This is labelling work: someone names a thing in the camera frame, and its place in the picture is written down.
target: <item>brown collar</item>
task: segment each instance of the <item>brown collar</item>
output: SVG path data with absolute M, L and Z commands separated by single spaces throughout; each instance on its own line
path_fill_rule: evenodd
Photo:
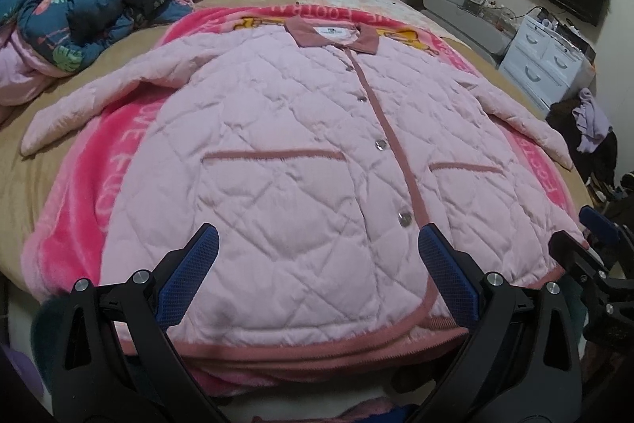
M 299 47 L 325 47 L 326 45 L 335 45 L 335 47 L 345 47 L 357 52 L 366 54 L 376 54 L 378 49 L 378 33 L 376 29 L 367 24 L 360 23 L 357 25 L 359 29 L 359 38 L 351 44 L 338 44 L 315 31 L 315 28 L 302 17 L 296 15 L 286 19 L 284 23 L 286 31 L 290 33 Z M 350 24 L 343 25 L 341 23 L 332 23 L 329 26 L 350 27 Z

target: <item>blue comforter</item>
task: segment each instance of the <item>blue comforter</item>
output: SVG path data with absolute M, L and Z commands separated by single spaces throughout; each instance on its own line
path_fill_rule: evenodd
M 175 22 L 186 0 L 0 0 L 0 27 L 12 22 L 46 61 L 79 72 L 135 29 Z

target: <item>floor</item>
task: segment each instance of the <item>floor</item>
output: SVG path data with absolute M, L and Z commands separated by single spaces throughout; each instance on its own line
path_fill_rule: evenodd
M 11 347 L 32 359 L 31 322 L 38 304 L 30 295 L 13 285 L 9 291 L 9 337 Z M 253 416 L 265 420 L 312 419 L 335 417 L 352 406 L 380 396 L 388 396 L 398 405 L 421 403 L 433 384 L 418 391 L 398 395 L 389 388 L 391 370 L 355 378 L 341 378 L 321 384 L 289 384 L 263 389 L 236 397 L 221 410 L 234 423 L 248 423 Z M 44 394 L 42 404 L 52 410 L 51 397 Z

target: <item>blue gripper pad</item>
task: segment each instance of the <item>blue gripper pad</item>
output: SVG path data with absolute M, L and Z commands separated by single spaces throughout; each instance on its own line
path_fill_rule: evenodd
M 219 247 L 218 231 L 210 225 L 193 243 L 166 281 L 158 294 L 156 312 L 156 321 L 162 330 L 167 330 L 183 320 L 191 300 L 218 257 Z
M 588 228 L 601 244 L 616 246 L 621 239 L 619 230 L 614 223 L 592 207 L 586 205 L 581 208 L 581 211 L 579 211 L 579 222 Z
M 479 296 L 451 255 L 451 245 L 434 225 L 427 224 L 418 234 L 418 253 L 432 275 L 447 308 L 461 327 L 475 330 L 480 319 Z

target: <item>bed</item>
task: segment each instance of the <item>bed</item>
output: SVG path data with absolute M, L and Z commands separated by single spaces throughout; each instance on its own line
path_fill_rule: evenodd
M 351 7 L 391 16 L 405 23 L 413 24 L 417 21 L 419 25 L 427 24 L 428 29 L 443 37 L 493 85 L 504 90 L 539 117 L 523 94 L 497 70 L 432 21 L 425 20 L 420 13 L 396 0 L 203 0 L 199 3 L 199 7 L 285 6 L 296 2 Z M 144 29 L 128 36 L 105 51 L 88 69 L 72 78 L 55 83 L 28 106 L 16 110 L 2 125 L 0 129 L 0 174 L 3 178 L 0 186 L 0 272 L 17 287 L 26 290 L 20 267 L 23 243 L 33 231 L 60 163 L 75 139 L 74 134 L 67 136 L 33 157 L 22 158 L 19 147 L 26 128 L 39 110 L 150 50 L 165 31 L 166 26 L 163 26 Z M 576 208 L 591 204 L 578 173 L 561 167 L 559 170 L 570 190 Z

